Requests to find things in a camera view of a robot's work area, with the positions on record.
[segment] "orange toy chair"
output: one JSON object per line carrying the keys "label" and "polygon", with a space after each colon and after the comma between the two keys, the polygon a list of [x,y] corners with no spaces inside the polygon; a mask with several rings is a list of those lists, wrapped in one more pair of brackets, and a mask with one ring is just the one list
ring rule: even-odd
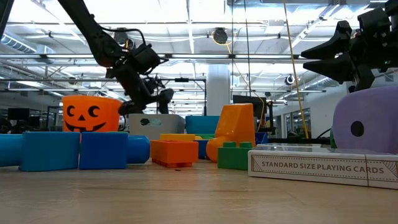
{"label": "orange toy chair", "polygon": [[223,147],[224,142],[252,142],[256,145],[254,137],[253,105],[236,104],[225,105],[217,124],[214,139],[207,143],[206,153],[212,162],[218,160],[218,148]]}

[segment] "teal block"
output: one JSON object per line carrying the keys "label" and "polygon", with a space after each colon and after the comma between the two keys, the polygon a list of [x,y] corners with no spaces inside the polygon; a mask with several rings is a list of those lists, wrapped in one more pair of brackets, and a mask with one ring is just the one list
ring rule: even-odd
{"label": "teal block", "polygon": [[241,142],[239,147],[236,147],[236,142],[224,142],[223,147],[218,148],[218,168],[247,170],[251,149],[251,142]]}

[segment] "orange pumpkin bucket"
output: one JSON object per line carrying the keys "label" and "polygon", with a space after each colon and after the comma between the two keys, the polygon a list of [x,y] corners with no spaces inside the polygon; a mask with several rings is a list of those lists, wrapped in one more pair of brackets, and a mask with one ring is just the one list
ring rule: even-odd
{"label": "orange pumpkin bucket", "polygon": [[63,131],[117,131],[121,102],[98,96],[64,96]]}

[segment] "white column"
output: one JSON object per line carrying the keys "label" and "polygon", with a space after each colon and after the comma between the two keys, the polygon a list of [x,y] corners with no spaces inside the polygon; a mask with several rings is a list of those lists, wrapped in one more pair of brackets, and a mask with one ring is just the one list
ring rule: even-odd
{"label": "white column", "polygon": [[231,104],[228,65],[209,65],[207,73],[207,115],[219,116],[224,105]]}

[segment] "wooden table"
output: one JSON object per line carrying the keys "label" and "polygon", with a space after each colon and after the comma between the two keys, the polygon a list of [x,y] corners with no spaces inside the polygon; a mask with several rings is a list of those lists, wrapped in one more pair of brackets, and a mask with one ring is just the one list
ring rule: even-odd
{"label": "wooden table", "polygon": [[0,169],[0,223],[398,223],[398,190],[248,177],[200,162]]}

